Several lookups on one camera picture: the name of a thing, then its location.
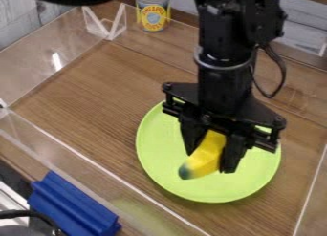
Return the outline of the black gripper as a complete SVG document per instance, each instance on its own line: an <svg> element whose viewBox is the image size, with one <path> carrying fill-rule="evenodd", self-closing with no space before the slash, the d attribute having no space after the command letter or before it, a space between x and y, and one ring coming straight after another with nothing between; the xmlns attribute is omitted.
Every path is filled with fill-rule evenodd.
<svg viewBox="0 0 327 236"><path fill-rule="evenodd" d="M258 147L275 153L286 119L250 95L234 113L210 110L199 105L198 84L167 82L163 84L166 101L163 112L177 117L187 154L203 141L207 130L226 135L221 158L221 172L234 173L247 150Z"/></svg>

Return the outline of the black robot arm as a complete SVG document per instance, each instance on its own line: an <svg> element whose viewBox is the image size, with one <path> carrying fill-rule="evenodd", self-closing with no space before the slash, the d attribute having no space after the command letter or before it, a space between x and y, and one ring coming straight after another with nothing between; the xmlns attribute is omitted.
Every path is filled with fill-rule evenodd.
<svg viewBox="0 0 327 236"><path fill-rule="evenodd" d="M261 87L254 70L263 50L286 70L270 42L283 36L287 14L281 0L194 0L199 15L199 38L194 61L198 82L163 84L163 112L178 118L189 160L179 176L237 171L255 147L275 152L286 119L254 96ZM202 165L197 152L214 157Z"/></svg>

